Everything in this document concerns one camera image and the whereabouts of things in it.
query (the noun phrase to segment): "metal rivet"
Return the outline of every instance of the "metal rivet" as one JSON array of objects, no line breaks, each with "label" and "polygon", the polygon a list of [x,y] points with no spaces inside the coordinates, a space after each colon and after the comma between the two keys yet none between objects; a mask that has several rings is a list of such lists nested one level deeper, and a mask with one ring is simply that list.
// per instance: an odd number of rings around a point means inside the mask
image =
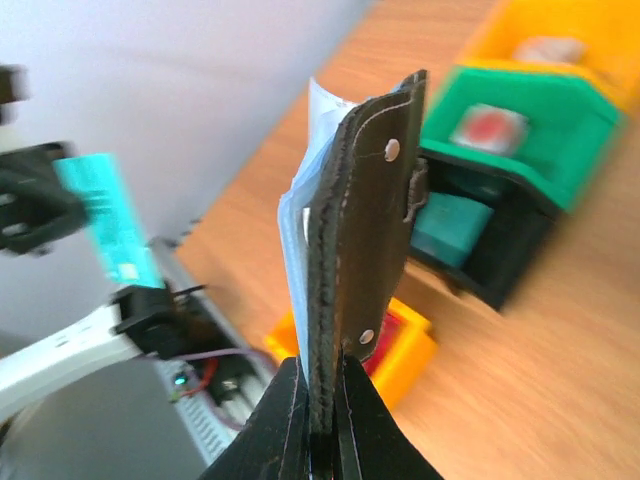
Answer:
[{"label": "metal rivet", "polygon": [[365,330],[364,332],[362,332],[362,335],[360,335],[360,343],[362,345],[366,345],[371,340],[373,340],[374,336],[375,333],[373,333],[373,330]]},{"label": "metal rivet", "polygon": [[0,205],[9,205],[15,201],[16,197],[10,193],[0,194]]},{"label": "metal rivet", "polygon": [[238,389],[238,382],[234,379],[223,380],[220,383],[222,384],[222,388],[227,392]]},{"label": "metal rivet", "polygon": [[387,143],[387,146],[384,148],[384,159],[387,162],[393,162],[396,158],[398,158],[398,154],[400,153],[400,142],[395,138],[392,138]]},{"label": "metal rivet", "polygon": [[2,229],[2,234],[7,237],[11,237],[13,235],[20,235],[27,231],[26,223],[14,223],[13,225],[7,225]]}]

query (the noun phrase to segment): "yellow storage bin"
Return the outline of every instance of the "yellow storage bin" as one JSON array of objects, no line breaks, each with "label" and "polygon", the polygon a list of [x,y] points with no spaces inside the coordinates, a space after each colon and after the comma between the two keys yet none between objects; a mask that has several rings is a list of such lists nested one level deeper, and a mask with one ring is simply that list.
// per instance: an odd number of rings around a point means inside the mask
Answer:
[{"label": "yellow storage bin", "polygon": [[[631,113],[640,96],[639,0],[508,0],[472,37],[459,63],[495,70],[576,75]],[[570,37],[585,53],[577,64],[519,62],[514,53],[534,37]]]},{"label": "yellow storage bin", "polygon": [[[399,321],[393,343],[377,365],[371,380],[388,409],[395,407],[416,381],[436,352],[431,322],[397,299],[389,303],[388,313]],[[266,337],[265,344],[280,363],[298,354],[293,313],[289,312]]]}]

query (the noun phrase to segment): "black clamp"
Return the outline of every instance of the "black clamp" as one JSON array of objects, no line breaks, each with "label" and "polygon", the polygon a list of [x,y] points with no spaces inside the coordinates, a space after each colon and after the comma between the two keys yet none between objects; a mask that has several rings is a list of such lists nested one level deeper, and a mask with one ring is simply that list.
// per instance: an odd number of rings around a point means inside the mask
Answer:
[{"label": "black clamp", "polygon": [[169,360],[188,348],[187,327],[169,286],[125,287],[115,294],[121,323],[114,332],[127,335],[144,353]]},{"label": "black clamp", "polygon": [[21,70],[14,66],[0,65],[0,125],[8,123],[6,107],[10,103],[24,100],[24,95],[20,92],[22,85],[20,76]]},{"label": "black clamp", "polygon": [[49,143],[0,155],[0,250],[44,253],[51,242],[84,227],[82,200],[66,190],[54,168],[69,148]]},{"label": "black clamp", "polygon": [[162,360],[211,350],[211,341],[219,336],[216,325],[176,302],[176,297],[201,288],[175,293],[167,283],[164,288],[123,288],[112,301],[120,309],[114,333],[128,336],[145,355]]}]

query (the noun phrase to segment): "black leather wallet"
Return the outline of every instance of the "black leather wallet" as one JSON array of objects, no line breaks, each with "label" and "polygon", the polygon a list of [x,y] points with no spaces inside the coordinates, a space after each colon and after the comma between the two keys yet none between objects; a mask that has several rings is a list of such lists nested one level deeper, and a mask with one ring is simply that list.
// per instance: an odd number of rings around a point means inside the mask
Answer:
[{"label": "black leather wallet", "polygon": [[314,450],[328,450],[340,352],[361,361],[373,352],[427,200],[427,165],[418,157],[426,83],[426,72],[416,72],[345,117],[310,205],[312,461]]}]

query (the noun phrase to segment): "wooden surface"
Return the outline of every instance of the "wooden surface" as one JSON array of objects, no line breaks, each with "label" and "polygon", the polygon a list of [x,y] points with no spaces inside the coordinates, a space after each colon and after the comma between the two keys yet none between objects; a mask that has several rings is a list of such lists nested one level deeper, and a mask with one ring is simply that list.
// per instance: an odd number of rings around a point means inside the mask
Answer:
[{"label": "wooden surface", "polygon": [[[433,87],[490,3],[382,1],[319,81],[363,100],[424,67]],[[289,308],[276,207],[306,147],[306,108],[303,95],[180,251],[255,345]],[[394,415],[447,480],[640,478],[639,133],[503,318],[407,267],[398,296],[433,321],[440,350]]]}]

